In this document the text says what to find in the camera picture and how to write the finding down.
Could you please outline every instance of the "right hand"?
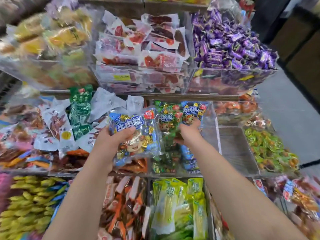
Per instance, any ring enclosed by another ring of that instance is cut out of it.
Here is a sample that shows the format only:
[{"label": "right hand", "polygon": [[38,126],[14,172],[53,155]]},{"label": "right hand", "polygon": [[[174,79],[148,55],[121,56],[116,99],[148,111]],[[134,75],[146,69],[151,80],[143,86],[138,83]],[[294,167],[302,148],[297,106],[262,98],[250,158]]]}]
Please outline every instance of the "right hand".
[{"label": "right hand", "polygon": [[183,139],[175,139],[174,141],[190,147],[195,141],[202,138],[199,130],[200,125],[201,122],[198,118],[194,118],[191,125],[180,124],[179,129]]}]

